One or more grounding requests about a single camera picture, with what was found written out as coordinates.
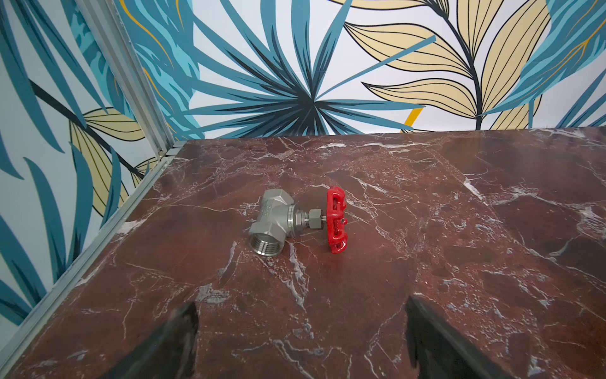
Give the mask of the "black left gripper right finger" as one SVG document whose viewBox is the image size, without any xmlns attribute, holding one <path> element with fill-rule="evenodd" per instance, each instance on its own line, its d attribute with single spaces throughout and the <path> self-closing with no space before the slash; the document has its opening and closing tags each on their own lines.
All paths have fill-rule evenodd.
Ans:
<svg viewBox="0 0 606 379">
<path fill-rule="evenodd" d="M 421 298 L 406 303 L 407 349 L 420 378 L 509 378 Z"/>
</svg>

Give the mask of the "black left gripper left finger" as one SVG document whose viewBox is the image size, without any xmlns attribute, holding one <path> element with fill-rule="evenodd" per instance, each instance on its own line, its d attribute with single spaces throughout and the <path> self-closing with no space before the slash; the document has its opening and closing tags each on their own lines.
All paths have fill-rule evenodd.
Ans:
<svg viewBox="0 0 606 379">
<path fill-rule="evenodd" d="M 174 310 L 103 378 L 190 378 L 194 373 L 199 317 L 195 303 Z"/>
</svg>

